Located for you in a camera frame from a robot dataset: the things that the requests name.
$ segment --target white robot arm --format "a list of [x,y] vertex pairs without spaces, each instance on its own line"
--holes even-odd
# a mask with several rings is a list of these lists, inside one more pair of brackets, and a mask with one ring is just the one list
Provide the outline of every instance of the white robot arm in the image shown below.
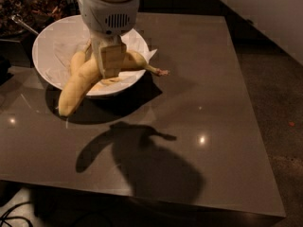
[[115,37],[134,27],[139,0],[79,0],[83,22],[99,37]]

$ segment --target black vent grille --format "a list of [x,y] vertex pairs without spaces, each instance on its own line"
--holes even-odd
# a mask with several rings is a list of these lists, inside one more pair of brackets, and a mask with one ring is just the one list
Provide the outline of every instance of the black vent grille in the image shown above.
[[105,24],[109,27],[124,27],[130,22],[127,14],[111,14],[105,19]]

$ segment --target white wall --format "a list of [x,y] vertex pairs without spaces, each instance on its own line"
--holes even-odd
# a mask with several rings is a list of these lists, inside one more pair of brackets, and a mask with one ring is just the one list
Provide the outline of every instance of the white wall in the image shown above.
[[303,0],[221,0],[303,64]]

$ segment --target table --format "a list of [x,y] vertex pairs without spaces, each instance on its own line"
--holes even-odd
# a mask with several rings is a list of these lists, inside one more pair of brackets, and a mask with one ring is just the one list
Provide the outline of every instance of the table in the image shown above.
[[245,226],[284,218],[224,18],[139,13],[136,29],[170,75],[86,98],[68,119],[34,68],[9,70],[0,179],[225,210]]

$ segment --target white bowl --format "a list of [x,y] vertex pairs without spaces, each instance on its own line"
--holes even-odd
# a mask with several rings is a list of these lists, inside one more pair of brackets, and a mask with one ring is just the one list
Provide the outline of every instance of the white bowl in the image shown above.
[[[33,62],[41,77],[62,90],[70,77],[68,67],[73,54],[85,46],[89,37],[89,29],[80,15],[63,18],[46,27],[36,38],[32,48]],[[127,49],[139,52],[147,62],[156,52],[149,50],[145,40],[134,29],[123,35],[122,41]],[[135,84],[144,73],[145,70],[120,72],[120,82],[102,85],[96,91],[89,91],[86,96],[114,96]]]

